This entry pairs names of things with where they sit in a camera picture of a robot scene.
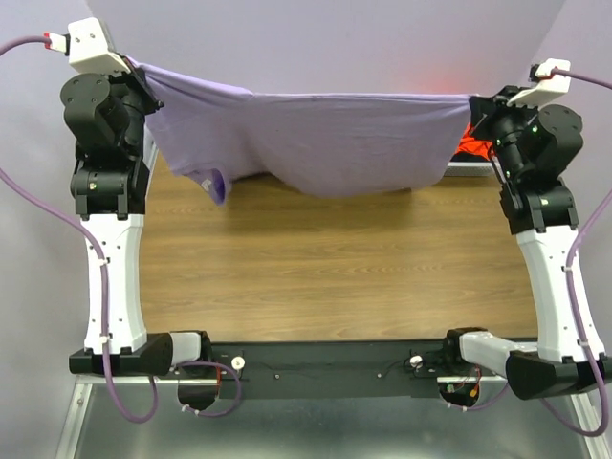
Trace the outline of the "purple t shirt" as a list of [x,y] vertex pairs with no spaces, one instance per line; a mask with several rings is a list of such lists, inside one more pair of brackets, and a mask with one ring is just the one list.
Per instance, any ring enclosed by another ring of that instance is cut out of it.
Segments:
[[170,170],[219,205],[257,174],[318,197],[434,185],[470,120],[465,95],[265,94],[141,70],[163,103],[147,126]]

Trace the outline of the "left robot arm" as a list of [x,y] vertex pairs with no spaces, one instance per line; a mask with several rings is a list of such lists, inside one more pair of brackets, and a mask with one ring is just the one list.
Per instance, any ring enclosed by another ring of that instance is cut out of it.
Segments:
[[140,69],[88,71],[60,91],[76,138],[70,191],[87,233],[89,317],[74,374],[164,376],[175,365],[206,375],[212,348],[204,331],[147,332],[140,295],[140,244],[150,172],[157,157],[145,119],[163,106]]

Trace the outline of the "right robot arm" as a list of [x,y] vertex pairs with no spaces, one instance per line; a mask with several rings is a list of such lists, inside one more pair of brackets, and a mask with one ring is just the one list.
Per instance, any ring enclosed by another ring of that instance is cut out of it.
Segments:
[[583,147],[582,118],[537,89],[506,86],[470,98],[471,135],[490,142],[500,205],[530,278],[537,340],[521,344],[482,328],[450,330],[440,351],[453,375],[473,364],[503,377],[521,400],[587,392],[611,380],[579,262],[573,193],[561,175]]

